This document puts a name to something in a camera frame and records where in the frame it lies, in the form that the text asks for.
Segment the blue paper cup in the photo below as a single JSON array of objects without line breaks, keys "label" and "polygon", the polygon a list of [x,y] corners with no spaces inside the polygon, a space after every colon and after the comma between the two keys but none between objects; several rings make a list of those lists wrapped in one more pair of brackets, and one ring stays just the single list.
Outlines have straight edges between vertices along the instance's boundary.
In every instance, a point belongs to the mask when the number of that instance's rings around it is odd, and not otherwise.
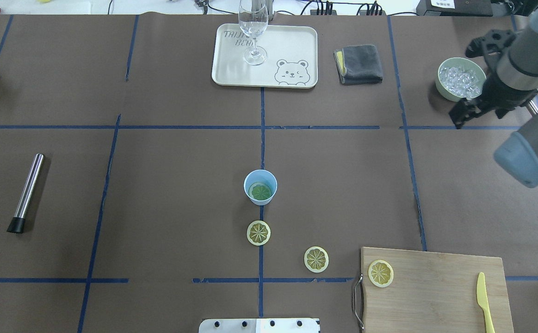
[{"label": "blue paper cup", "polygon": [[[271,190],[271,196],[266,200],[256,200],[250,194],[251,187],[256,183],[261,183],[267,186]],[[270,173],[267,170],[254,170],[251,173],[248,173],[248,176],[244,179],[244,193],[255,205],[264,206],[269,203],[271,199],[275,196],[277,192],[277,179],[273,176],[273,173]]]}]

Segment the stainless steel muddler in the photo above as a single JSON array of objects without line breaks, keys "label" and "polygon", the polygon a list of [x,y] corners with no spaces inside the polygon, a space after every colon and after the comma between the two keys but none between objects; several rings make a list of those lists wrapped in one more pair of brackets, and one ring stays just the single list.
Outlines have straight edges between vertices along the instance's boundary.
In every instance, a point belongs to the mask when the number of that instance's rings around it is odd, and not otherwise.
[{"label": "stainless steel muddler", "polygon": [[26,177],[26,184],[24,184],[24,189],[22,191],[22,196],[18,202],[18,207],[16,208],[16,213],[14,213],[12,221],[8,227],[8,232],[13,234],[21,234],[24,232],[24,222],[26,221],[26,211],[28,210],[28,205],[30,204],[30,198],[32,197],[32,191],[34,191],[34,185],[37,183],[38,172],[41,169],[43,164],[43,159],[45,156],[43,154],[36,154],[34,156],[34,161],[32,161],[32,166],[30,167],[30,172],[28,177]]}]

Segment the green bowl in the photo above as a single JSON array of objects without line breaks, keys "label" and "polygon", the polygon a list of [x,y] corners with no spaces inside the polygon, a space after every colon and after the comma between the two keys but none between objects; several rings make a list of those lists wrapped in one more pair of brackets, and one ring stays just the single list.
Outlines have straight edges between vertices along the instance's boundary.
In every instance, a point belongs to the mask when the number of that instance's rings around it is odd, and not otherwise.
[{"label": "green bowl", "polygon": [[440,64],[438,67],[438,73],[435,75],[435,86],[438,89],[438,92],[442,94],[442,96],[445,97],[445,99],[449,99],[452,102],[459,101],[462,97],[454,95],[453,93],[449,92],[448,89],[442,85],[442,82],[439,80],[439,70],[442,69],[442,67],[455,67],[462,65],[464,69],[470,70],[474,72],[476,75],[476,78],[478,78],[478,88],[482,90],[482,85],[485,83],[485,80],[487,79],[487,76],[485,75],[485,72],[478,66],[476,63],[473,63],[472,61],[465,59],[465,58],[450,58],[446,59],[443,63]]}]

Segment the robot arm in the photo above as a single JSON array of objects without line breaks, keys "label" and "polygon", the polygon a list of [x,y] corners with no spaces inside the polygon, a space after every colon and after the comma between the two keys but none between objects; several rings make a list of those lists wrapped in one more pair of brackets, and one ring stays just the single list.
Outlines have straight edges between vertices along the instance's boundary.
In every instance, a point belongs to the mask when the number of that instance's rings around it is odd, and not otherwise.
[{"label": "robot arm", "polygon": [[538,10],[530,25],[515,34],[491,30],[472,40],[467,57],[484,56],[490,74],[476,99],[461,99],[449,112],[457,129],[465,122],[494,110],[498,118],[518,106],[527,107],[533,118],[497,149],[495,160],[522,184],[538,185],[538,110],[532,99],[538,93]]}]

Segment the yellow plastic knife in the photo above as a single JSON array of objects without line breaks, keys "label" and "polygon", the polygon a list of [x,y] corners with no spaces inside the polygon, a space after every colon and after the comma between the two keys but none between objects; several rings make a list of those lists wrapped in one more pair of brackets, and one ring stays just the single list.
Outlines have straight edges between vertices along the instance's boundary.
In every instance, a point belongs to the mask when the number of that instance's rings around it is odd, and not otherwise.
[{"label": "yellow plastic knife", "polygon": [[482,308],[482,312],[485,314],[485,327],[487,333],[495,333],[493,321],[491,320],[491,311],[489,310],[489,299],[487,298],[487,286],[485,286],[484,272],[478,274],[478,280],[476,281],[476,302],[478,302],[478,306]]}]

